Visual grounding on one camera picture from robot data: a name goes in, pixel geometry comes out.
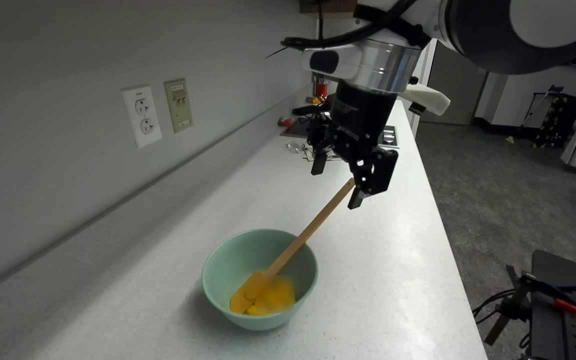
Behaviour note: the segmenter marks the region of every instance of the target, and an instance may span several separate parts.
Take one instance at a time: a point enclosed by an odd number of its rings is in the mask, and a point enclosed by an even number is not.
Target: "spatula handle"
[[[314,219],[301,231],[301,234],[297,236],[288,248],[286,248],[277,260],[275,260],[272,265],[265,271],[265,275],[268,278],[272,278],[272,276],[277,275],[279,271],[286,265],[288,260],[290,260],[297,250],[299,250],[306,241],[311,238],[311,236],[315,233],[315,231],[322,225],[324,221],[329,217],[332,211],[341,203],[341,201],[346,197],[348,192],[355,187],[355,179],[350,178],[348,182],[346,182],[341,189],[339,189],[336,194],[334,194],[333,198],[324,206],[324,208],[315,216]]]

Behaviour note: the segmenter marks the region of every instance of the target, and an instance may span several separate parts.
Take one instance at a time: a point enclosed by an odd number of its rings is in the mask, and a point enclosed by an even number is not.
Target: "gray floor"
[[[438,123],[420,123],[416,141],[471,307],[509,289],[503,266],[529,271],[536,249],[576,261],[576,173],[562,149]],[[528,325],[514,322],[484,346],[490,360],[519,358]]]

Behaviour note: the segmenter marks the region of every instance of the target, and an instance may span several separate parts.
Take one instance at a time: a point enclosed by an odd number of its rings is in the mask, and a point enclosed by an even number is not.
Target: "wooden spatula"
[[[299,250],[306,241],[311,238],[320,225],[329,217],[332,211],[341,203],[346,197],[350,189],[355,187],[354,178],[350,178],[339,191],[334,194],[333,198],[324,206],[324,208],[315,216],[314,219],[304,228],[304,230],[297,236],[288,248],[286,248],[277,260],[265,271],[257,271],[250,275],[241,287],[232,294],[230,297],[230,310],[233,313],[243,314],[246,310],[253,305],[258,294],[264,291],[273,276],[277,275],[279,271],[286,265],[297,250]]]

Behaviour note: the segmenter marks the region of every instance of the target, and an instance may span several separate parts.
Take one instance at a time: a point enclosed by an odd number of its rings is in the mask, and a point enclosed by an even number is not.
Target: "light switch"
[[[137,148],[143,148],[161,139],[162,130],[151,87],[138,86],[122,89],[121,95],[128,110],[128,119]]]
[[[193,116],[190,112],[190,99],[185,79],[164,82],[166,100],[170,110],[170,120],[175,133],[193,125]]]

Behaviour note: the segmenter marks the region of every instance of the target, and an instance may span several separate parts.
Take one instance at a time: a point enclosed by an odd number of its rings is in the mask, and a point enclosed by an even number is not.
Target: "white countertop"
[[[294,139],[276,136],[192,210],[145,228],[102,275],[111,281],[76,294],[6,358],[485,360],[400,101],[388,123],[400,144],[389,190],[355,210],[347,197],[313,235],[317,285],[286,326],[242,330],[201,289],[218,244],[254,228],[298,234],[351,176],[342,161],[312,176],[286,150]]]

